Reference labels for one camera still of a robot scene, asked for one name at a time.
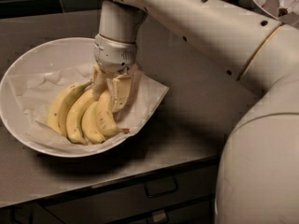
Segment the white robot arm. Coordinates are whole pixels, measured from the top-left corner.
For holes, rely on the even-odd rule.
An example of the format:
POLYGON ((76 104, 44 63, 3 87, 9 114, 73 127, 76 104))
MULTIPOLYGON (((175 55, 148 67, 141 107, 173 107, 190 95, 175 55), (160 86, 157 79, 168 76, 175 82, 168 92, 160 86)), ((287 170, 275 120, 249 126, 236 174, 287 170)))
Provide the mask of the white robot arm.
POLYGON ((299 224, 298 32, 221 0, 111 0, 139 8, 263 97, 221 154, 215 224, 299 224))

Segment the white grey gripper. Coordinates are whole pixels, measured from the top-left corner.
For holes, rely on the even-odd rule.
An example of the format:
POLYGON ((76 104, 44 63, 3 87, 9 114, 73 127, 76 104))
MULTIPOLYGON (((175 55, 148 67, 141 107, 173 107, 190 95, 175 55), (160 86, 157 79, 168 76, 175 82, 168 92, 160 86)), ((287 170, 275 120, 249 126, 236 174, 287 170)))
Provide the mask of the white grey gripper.
POLYGON ((114 41, 101 35, 95 37, 93 54, 98 65, 94 65, 92 70, 93 98, 98 100, 108 87, 113 113, 122 110, 130 97, 134 76, 138 71, 136 53, 136 43, 114 41))

